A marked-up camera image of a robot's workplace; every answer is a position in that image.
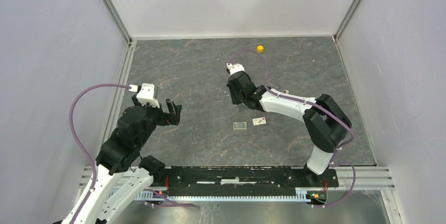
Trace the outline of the staple strip box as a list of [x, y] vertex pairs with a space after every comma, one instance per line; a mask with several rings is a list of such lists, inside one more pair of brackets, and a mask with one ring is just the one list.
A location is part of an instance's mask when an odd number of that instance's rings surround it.
[[265, 117], [254, 118], [254, 119], [252, 120], [252, 124], [253, 124], [254, 126], [265, 125], [266, 123], [267, 123], [267, 122], [266, 122]]

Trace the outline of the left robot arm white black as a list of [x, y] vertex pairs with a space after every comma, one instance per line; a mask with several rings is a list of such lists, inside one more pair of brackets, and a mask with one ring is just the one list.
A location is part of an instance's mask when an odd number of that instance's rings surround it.
[[134, 105], [125, 109], [117, 127], [100, 148], [95, 159], [96, 173], [61, 223], [112, 223], [145, 188], [164, 182], [165, 164], [153, 156], [146, 156], [130, 178], [112, 193], [115, 185], [139, 158], [142, 147], [156, 127], [177, 126], [183, 108], [171, 99], [166, 100], [167, 112], [161, 106], [143, 105], [136, 96], [132, 100]]

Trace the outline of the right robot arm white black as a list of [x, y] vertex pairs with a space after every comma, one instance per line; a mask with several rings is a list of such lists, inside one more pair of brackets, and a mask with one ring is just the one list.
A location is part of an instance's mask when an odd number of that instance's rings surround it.
[[341, 142], [352, 134], [351, 121], [334, 99], [326, 94], [318, 98], [286, 95], [268, 86], [256, 86], [244, 70], [230, 69], [228, 73], [227, 87], [234, 105], [281, 114], [305, 124], [314, 147], [303, 177], [310, 186], [323, 182], [324, 172], [341, 148]]

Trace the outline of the clear staple tray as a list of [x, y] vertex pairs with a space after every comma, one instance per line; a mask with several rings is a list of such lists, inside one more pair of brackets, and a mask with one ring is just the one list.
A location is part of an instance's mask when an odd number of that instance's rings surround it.
[[246, 130], [247, 129], [247, 122], [234, 122], [233, 123], [233, 129], [234, 130]]

